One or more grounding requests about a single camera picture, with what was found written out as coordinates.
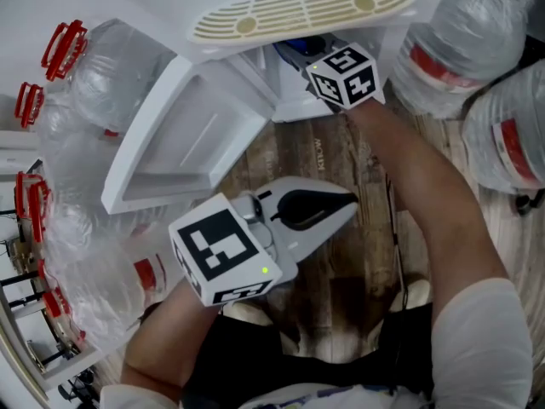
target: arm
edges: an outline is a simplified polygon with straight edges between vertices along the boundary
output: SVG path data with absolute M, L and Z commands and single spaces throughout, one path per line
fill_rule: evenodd
M 125 352 L 121 383 L 178 402 L 219 308 L 205 308 L 187 280 L 144 321 Z
M 479 204 L 449 160 L 375 100 L 347 114 L 424 234 L 434 319 L 464 288 L 483 279 L 507 278 Z

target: black cable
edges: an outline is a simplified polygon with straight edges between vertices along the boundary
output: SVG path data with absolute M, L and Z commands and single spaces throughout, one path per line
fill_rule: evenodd
M 393 377 L 390 385 L 390 393 L 393 394 L 394 390 L 397 388 L 397 370 L 399 363 L 399 356 L 401 354 L 401 336 L 403 334 L 402 329 L 404 327 L 405 311 L 407 310 L 407 302 L 409 301 L 409 292 L 407 290 L 407 281 L 405 279 L 405 271 L 403 267 L 403 257 L 401 256 L 401 249 L 399 248 L 399 238 L 397 234 L 397 228 L 393 219 L 393 204 L 392 204 L 392 183 L 386 175 L 386 194 L 388 201 L 388 213 L 390 215 L 390 228 L 392 230 L 392 240 L 395 256 L 397 257 L 397 262 L 399 265 L 399 277 L 401 282 L 401 289 L 403 291 L 403 302 L 401 304 L 401 320 L 399 323 L 399 343 L 398 349 L 395 355 L 395 361 L 393 363 Z

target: beige vent grille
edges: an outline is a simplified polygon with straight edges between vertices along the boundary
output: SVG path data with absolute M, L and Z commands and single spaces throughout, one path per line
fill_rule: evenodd
M 281 40 L 357 25 L 395 14 L 415 0 L 245 0 L 202 15 L 196 43 L 230 45 Z

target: person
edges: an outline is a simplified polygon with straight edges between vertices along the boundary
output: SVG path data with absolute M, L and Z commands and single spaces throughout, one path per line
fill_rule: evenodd
M 471 189 L 377 101 L 347 115 L 422 230 L 431 308 L 387 317 L 386 349 L 381 341 L 362 360 L 332 365 L 278 354 L 267 328 L 218 316 L 181 282 L 129 342 L 121 384 L 102 390 L 102 408 L 170 409 L 180 398 L 186 409 L 525 407 L 532 379 L 525 314 Z

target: white sleeve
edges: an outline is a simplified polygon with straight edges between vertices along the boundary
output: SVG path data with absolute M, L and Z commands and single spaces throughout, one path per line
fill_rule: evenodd
M 178 405 L 150 389 L 110 385 L 100 392 L 100 409 L 178 409 Z
M 524 408 L 532 346 L 513 284 L 488 279 L 456 295 L 433 327 L 432 360 L 437 408 Z

